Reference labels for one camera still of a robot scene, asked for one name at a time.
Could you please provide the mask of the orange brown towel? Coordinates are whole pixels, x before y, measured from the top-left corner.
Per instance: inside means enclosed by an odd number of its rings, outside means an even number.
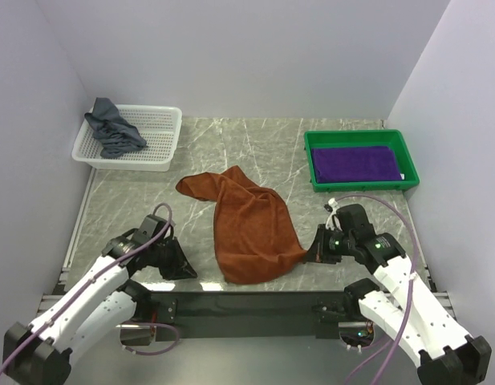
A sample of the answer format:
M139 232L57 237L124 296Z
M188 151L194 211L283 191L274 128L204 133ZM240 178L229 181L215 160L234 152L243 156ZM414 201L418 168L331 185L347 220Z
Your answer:
M301 263L301 247L285 201L271 188L250 180L237 165L222 173L186 176L176 190L215 205L216 260L228 283L273 281Z

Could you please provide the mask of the purple towel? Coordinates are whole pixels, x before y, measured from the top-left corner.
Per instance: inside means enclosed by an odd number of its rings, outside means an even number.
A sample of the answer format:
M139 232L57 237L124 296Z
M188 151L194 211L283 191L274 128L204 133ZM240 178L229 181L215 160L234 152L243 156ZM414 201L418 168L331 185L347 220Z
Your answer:
M311 158L319 183L402 180L395 153L386 146L313 148Z

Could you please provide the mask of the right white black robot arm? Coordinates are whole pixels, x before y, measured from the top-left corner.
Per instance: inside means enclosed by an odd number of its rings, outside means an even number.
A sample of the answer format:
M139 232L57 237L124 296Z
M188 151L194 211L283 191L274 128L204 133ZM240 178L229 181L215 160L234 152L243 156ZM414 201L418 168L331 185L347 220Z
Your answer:
M370 273L346 286L340 302L314 306L326 322L369 321L389 338L387 353L401 349L422 384L478 384L485 380L492 349L472 336L441 305L416 272L416 264L390 233L377 233L360 204L339 206L317 228L307 262L335 264L353 257Z

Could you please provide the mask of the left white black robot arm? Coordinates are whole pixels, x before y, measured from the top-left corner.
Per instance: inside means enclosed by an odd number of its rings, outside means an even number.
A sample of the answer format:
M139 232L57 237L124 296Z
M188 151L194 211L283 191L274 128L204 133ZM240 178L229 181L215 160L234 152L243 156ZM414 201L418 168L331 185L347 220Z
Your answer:
M167 279L196 277L173 235L171 219L155 213L141 226L111 239L90 270L51 308L5 333L0 377L18 384L63 384L84 352L116 326L143 326L150 334L173 333L170 351L181 339L172 322L160 323L160 305L132 276L155 266Z

